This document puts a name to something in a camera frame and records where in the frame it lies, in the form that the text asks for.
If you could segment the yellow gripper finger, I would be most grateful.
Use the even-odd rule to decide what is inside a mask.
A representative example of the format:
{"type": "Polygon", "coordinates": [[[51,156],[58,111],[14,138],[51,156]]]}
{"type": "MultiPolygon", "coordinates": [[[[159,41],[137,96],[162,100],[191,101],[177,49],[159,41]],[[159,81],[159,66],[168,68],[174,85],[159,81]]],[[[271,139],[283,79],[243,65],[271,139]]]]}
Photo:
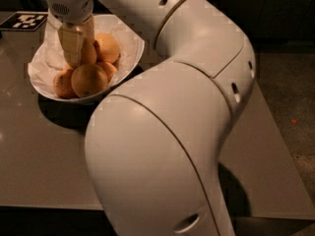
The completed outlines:
{"type": "Polygon", "coordinates": [[[58,29],[58,37],[63,50],[65,61],[71,67],[81,64],[84,31],[81,27],[63,23],[58,29]]]}
{"type": "Polygon", "coordinates": [[[94,16],[89,16],[82,24],[82,30],[84,37],[90,42],[95,42],[95,20],[94,16]]]}

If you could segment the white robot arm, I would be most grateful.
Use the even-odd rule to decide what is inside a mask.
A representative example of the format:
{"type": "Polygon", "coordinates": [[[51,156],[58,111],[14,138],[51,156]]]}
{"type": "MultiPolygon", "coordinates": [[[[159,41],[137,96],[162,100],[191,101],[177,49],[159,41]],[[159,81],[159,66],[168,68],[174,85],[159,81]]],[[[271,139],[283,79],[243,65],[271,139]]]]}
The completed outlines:
{"type": "MultiPolygon", "coordinates": [[[[80,23],[86,0],[66,5],[80,23]]],[[[255,80],[245,33],[207,0],[98,0],[160,62],[112,91],[86,130],[98,199],[117,236],[235,236],[221,147],[255,80]]]]}

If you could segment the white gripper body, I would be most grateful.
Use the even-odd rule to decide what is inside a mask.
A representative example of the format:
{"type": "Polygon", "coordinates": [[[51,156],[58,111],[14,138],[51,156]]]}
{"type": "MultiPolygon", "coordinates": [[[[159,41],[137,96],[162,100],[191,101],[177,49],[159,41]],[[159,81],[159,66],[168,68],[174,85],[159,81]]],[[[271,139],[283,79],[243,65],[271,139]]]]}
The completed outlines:
{"type": "Polygon", "coordinates": [[[46,0],[53,17],[60,22],[80,25],[93,12],[94,0],[46,0]]]}

